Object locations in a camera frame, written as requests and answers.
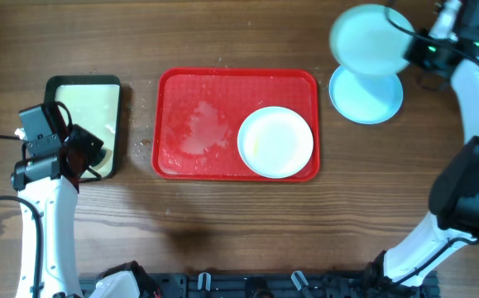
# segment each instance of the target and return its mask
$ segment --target red plastic tray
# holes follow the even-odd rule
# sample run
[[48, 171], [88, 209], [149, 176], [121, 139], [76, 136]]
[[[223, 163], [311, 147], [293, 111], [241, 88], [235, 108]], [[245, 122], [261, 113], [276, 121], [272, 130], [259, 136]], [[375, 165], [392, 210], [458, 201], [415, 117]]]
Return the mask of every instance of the red plastic tray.
[[[250, 170], [237, 150], [237, 133], [257, 109], [297, 112], [314, 139], [309, 163], [284, 179]], [[168, 179], [290, 181], [312, 179], [320, 168], [318, 91], [303, 70], [174, 68], [160, 78], [151, 165]]]

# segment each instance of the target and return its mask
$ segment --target light blue plate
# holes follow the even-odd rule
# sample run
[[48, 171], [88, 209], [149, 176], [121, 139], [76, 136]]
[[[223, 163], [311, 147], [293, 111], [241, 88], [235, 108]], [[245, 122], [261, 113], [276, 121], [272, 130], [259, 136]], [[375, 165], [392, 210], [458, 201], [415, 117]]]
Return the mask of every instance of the light blue plate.
[[362, 78], [339, 66], [329, 81], [329, 96], [345, 118], [361, 124], [377, 124], [399, 111], [403, 86], [395, 74]]

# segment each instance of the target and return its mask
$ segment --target water spill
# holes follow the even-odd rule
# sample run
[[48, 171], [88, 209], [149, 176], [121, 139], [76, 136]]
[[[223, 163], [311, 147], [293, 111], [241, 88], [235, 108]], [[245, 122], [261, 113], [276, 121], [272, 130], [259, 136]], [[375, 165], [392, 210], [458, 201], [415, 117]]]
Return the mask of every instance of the water spill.
[[180, 144], [180, 150], [185, 153], [203, 155], [212, 146], [227, 145], [228, 124], [219, 121], [218, 110], [209, 103], [199, 102], [189, 119], [189, 127], [191, 133]]

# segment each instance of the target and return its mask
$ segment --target wood grain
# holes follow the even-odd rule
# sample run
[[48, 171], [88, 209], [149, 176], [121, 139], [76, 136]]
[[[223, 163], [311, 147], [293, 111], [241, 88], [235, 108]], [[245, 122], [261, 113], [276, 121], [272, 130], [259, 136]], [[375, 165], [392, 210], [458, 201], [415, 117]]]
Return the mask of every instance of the wood grain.
[[[0, 1], [0, 133], [43, 99], [53, 75], [114, 74], [124, 87], [122, 162], [82, 185], [75, 216], [79, 272], [137, 260], [149, 272], [321, 272], [358, 269], [426, 213], [429, 187], [462, 146], [457, 102], [400, 74], [405, 104], [387, 123], [339, 115], [326, 90], [337, 63], [328, 33], [366, 1]], [[403, 2], [429, 27], [431, 2]], [[320, 86], [322, 168], [308, 183], [162, 180], [151, 169], [157, 80], [175, 66], [300, 68]], [[20, 144], [0, 141], [0, 195]], [[21, 218], [0, 203], [0, 297], [14, 296]], [[443, 297], [479, 297], [479, 247], [438, 268]]]

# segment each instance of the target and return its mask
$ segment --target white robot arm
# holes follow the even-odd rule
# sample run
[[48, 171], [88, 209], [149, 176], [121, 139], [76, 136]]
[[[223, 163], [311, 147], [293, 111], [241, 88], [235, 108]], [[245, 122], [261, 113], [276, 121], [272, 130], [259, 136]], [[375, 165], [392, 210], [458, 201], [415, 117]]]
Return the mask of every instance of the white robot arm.
[[[457, 27], [456, 20], [461, 6], [461, 1], [446, 1], [429, 36], [440, 41], [456, 42], [457, 34], [453, 28]], [[479, 47], [479, 42], [476, 42], [475, 47]], [[425, 63], [419, 64], [428, 65], [429, 62], [425, 61]], [[479, 65], [467, 59], [462, 60], [454, 69], [450, 77], [450, 83], [457, 95], [462, 115], [464, 142], [468, 144], [474, 137], [479, 137]], [[454, 238], [463, 238], [471, 243], [479, 240], [477, 237], [462, 230], [454, 228], [441, 229], [438, 226], [437, 216], [428, 212], [423, 221], [401, 244], [386, 252], [383, 260], [384, 276], [390, 278], [392, 282], [403, 280], [401, 282], [403, 286], [420, 286], [427, 274], [439, 263], [459, 248], [467, 245], [463, 241], [449, 245], [450, 240]], [[417, 275], [406, 278], [415, 270], [418, 270], [418, 268], [422, 268], [425, 263], [429, 262], [431, 257], [436, 256], [441, 250], [443, 251], [439, 256], [427, 264]]]
[[[461, 5], [458, 0], [447, 1], [428, 36], [457, 41], [458, 36], [453, 28]], [[414, 48], [421, 50], [421, 45], [415, 45]], [[407, 60], [428, 67], [425, 61], [412, 61], [413, 58], [408, 56]], [[452, 185], [445, 183], [466, 184], [471, 182], [472, 172], [479, 174], [479, 65], [463, 59], [448, 71], [440, 69], [436, 72], [445, 74], [456, 92], [466, 146], [458, 155], [459, 158], [434, 184], [430, 196], [431, 212], [403, 242], [378, 258], [382, 277], [396, 286], [420, 286], [425, 276], [444, 259], [468, 243], [479, 242], [479, 210], [466, 203], [470, 202], [468, 199], [479, 201], [479, 175], [473, 178], [473, 184], [478, 186], [474, 192], [461, 187], [448, 189]], [[31, 211], [23, 206], [22, 269], [17, 298], [81, 297], [74, 255], [74, 212], [79, 189], [77, 179], [96, 157], [103, 143], [76, 125], [71, 127], [72, 132], [65, 131], [58, 108], [41, 105], [21, 111], [20, 116], [26, 136], [33, 140], [27, 143], [32, 158], [16, 164], [12, 184], [20, 198], [37, 207], [44, 237], [43, 243], [38, 246], [42, 250], [42, 259], [39, 261], [40, 284], [34, 285], [37, 231]], [[467, 216], [467, 219], [463, 219], [466, 214], [461, 214], [461, 211], [465, 210], [458, 211], [463, 205], [467, 206], [466, 209], [474, 210], [477, 218]], [[141, 284], [138, 284], [136, 275], [138, 270], [140, 276], [145, 275], [145, 272], [138, 266], [130, 269], [115, 270], [102, 276], [92, 297], [140, 296]], [[147, 291], [160, 297], [160, 293], [156, 292], [158, 290], [152, 286]]]

